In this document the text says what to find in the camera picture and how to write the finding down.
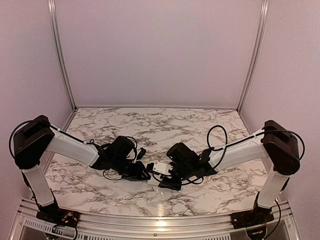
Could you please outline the white remote control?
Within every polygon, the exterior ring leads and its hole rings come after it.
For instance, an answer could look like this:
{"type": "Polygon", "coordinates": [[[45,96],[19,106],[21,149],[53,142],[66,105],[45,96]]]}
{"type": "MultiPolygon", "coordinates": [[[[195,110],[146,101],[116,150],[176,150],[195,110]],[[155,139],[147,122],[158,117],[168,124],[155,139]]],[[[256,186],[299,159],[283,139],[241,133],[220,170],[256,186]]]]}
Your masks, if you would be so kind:
{"type": "Polygon", "coordinates": [[[160,182],[152,177],[151,179],[147,180],[146,184],[150,187],[157,188],[160,182]]]}

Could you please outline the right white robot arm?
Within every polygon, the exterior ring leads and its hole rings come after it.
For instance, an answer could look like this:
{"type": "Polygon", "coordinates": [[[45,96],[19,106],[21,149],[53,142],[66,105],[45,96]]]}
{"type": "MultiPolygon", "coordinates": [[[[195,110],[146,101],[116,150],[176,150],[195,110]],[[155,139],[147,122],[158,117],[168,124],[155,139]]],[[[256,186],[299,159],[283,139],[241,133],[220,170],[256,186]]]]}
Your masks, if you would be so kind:
{"type": "Polygon", "coordinates": [[[252,224],[258,224],[267,216],[267,209],[272,207],[290,176],[300,169],[303,157],[299,152],[301,143],[303,140],[297,133],[283,128],[273,120],[266,121],[262,129],[248,137],[218,148],[208,146],[200,154],[179,142],[166,153],[173,168],[169,170],[168,176],[158,180],[158,187],[179,191],[183,181],[191,184],[191,177],[199,180],[244,162],[270,159],[272,167],[256,197],[256,206],[247,214],[252,224]]]}

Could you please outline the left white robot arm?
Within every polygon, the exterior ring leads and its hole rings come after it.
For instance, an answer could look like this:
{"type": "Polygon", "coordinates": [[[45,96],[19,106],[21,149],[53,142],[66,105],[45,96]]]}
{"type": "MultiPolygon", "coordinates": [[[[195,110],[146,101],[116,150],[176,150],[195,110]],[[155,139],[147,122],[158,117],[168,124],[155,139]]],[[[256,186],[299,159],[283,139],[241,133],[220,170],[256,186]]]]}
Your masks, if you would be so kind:
{"type": "Polygon", "coordinates": [[[151,176],[138,159],[137,145],[129,136],[118,136],[113,142],[98,145],[84,141],[52,125],[45,115],[20,123],[11,132],[9,152],[21,170],[26,185],[31,189],[44,215],[53,223],[63,219],[63,211],[56,205],[40,166],[44,153],[50,152],[76,160],[99,171],[116,171],[128,181],[147,181],[151,176]]]}

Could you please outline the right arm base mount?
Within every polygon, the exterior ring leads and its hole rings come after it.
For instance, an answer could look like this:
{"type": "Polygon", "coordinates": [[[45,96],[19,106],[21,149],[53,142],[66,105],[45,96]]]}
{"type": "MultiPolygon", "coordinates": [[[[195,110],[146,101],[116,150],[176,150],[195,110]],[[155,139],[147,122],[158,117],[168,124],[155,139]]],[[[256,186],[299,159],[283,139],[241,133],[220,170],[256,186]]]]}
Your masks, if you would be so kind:
{"type": "Polygon", "coordinates": [[[258,206],[258,198],[255,199],[252,209],[234,212],[230,217],[234,229],[262,225],[275,219],[272,213],[272,207],[264,208],[258,206]]]}

